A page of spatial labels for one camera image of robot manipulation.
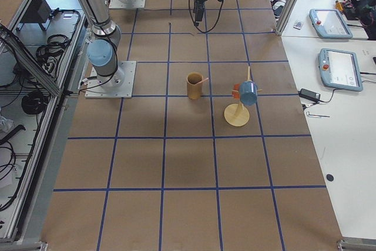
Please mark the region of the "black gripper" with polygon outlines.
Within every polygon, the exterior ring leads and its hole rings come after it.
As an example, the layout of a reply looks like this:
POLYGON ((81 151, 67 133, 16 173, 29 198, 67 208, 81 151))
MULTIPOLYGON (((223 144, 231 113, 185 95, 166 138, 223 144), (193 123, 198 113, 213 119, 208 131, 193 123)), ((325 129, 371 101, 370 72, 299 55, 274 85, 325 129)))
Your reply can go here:
POLYGON ((194 20, 193 20, 193 23, 194 23, 195 26, 199 26, 199 24, 203 20, 204 12, 205 12, 204 2, 194 0, 194 8, 193 8, 194 20))

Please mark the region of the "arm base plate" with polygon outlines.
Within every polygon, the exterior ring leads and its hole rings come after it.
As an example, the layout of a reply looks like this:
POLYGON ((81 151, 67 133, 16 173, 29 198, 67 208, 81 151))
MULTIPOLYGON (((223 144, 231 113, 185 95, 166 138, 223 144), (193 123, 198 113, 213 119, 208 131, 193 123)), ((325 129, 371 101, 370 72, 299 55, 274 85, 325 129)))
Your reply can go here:
POLYGON ((136 61, 119 61, 118 69, 110 81, 99 76, 88 81, 86 99, 131 98, 136 73, 136 61))
POLYGON ((109 9, 143 9, 146 0, 109 0, 109 9))

